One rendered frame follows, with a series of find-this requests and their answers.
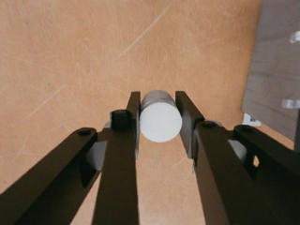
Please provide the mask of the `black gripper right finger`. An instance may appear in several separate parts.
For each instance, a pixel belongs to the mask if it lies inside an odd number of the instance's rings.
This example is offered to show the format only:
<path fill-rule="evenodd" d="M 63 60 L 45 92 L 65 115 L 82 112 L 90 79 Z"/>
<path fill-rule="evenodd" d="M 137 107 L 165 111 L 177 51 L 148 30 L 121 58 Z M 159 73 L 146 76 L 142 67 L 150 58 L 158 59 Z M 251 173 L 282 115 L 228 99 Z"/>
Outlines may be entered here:
<path fill-rule="evenodd" d="M 205 225 L 300 225 L 298 153 L 250 125 L 205 119 L 185 91 L 175 104 Z"/>

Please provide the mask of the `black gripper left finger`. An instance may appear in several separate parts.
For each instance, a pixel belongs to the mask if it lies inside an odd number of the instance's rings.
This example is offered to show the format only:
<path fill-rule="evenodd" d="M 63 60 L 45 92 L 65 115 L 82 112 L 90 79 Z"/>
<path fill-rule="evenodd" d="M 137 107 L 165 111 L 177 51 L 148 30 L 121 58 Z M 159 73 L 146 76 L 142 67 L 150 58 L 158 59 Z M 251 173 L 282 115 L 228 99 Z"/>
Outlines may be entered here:
<path fill-rule="evenodd" d="M 141 91 L 133 91 L 101 131 L 69 134 L 0 194 L 0 225 L 70 225 L 99 175 L 91 225 L 141 225 L 140 111 Z"/>

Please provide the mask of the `grey cylinder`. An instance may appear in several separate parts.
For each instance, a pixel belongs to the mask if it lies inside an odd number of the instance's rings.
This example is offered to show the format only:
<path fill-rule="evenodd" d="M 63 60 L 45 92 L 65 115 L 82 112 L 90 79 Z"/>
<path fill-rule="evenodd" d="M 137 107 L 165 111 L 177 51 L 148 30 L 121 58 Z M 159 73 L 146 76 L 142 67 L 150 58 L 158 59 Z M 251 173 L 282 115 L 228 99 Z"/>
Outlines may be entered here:
<path fill-rule="evenodd" d="M 143 97 L 139 127 L 147 139 L 157 143 L 169 141 L 178 134 L 181 126 L 181 114 L 169 93 L 153 90 Z"/>

